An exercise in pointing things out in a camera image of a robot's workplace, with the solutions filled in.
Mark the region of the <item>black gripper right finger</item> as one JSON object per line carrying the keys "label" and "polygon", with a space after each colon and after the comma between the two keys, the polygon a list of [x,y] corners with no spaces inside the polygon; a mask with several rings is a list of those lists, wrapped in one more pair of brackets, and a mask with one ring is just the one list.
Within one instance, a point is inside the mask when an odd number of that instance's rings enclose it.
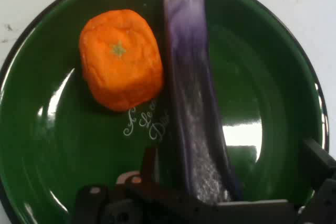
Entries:
{"label": "black gripper right finger", "polygon": [[300,160],[314,194],[299,223],[335,223],[335,159],[309,138],[302,143]]}

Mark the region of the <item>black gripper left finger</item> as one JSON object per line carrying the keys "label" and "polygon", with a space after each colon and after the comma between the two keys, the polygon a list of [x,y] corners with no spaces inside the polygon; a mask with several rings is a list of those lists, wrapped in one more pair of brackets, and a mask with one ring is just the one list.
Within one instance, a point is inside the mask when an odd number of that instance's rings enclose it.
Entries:
{"label": "black gripper left finger", "polygon": [[84,186],[78,190],[73,223],[148,223],[148,204],[158,184],[154,180],[156,147],[145,150],[139,172],[119,176],[113,188]]}

